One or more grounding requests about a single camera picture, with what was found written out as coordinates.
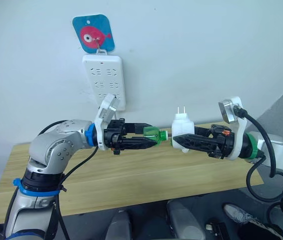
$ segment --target hook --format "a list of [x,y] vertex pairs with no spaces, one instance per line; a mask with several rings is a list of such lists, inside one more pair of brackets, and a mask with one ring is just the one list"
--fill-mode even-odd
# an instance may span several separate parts
[[101,47],[100,47],[100,44],[98,43],[98,38],[96,39],[96,38],[93,38],[93,40],[96,42],[96,44],[97,44],[97,52],[98,53],[100,53],[101,52]]

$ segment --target wooden table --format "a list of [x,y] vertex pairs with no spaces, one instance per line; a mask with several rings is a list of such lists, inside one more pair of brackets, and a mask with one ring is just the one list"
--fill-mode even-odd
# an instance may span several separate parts
[[[210,124],[200,127],[209,128]],[[13,147],[0,181],[0,223],[4,222],[15,178],[22,178],[29,154],[29,144]],[[66,173],[91,154],[92,149],[78,151],[69,161]],[[169,141],[145,150],[125,150],[120,155],[98,150],[64,183],[60,193],[63,216],[105,209],[169,200],[186,196],[242,188],[252,165],[208,157],[205,152],[183,153]],[[252,185],[263,184],[258,172]]]

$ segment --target white power strip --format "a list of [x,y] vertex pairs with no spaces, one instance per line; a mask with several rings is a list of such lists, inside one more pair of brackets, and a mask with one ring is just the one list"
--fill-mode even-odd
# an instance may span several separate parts
[[122,59],[119,56],[89,54],[83,56],[82,63],[98,105],[109,93],[120,100],[117,110],[124,111],[126,98]]

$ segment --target white wall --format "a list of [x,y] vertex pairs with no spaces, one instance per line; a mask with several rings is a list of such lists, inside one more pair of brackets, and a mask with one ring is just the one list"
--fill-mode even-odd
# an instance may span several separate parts
[[283,94],[283,0],[0,0],[0,176],[14,144],[94,119],[72,19],[99,13],[124,62],[127,122],[169,126],[178,105],[220,120],[233,95],[258,117]]

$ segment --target sneaker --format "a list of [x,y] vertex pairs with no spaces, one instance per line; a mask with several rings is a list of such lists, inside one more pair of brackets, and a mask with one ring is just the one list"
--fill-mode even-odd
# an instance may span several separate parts
[[234,204],[227,203],[227,204],[224,204],[222,208],[225,214],[231,220],[233,220],[235,223],[238,223],[238,224],[246,224],[250,220],[256,219],[253,215],[245,212],[239,206],[236,206]]

